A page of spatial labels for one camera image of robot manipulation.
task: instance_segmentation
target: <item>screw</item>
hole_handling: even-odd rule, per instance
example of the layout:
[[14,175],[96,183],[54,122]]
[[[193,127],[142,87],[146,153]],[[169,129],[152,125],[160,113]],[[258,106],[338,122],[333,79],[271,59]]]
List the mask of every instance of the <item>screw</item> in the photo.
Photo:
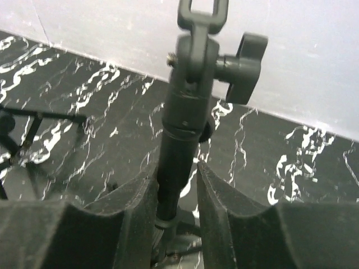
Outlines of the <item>screw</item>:
[[174,53],[168,53],[167,55],[167,65],[175,67],[177,64],[177,56]]

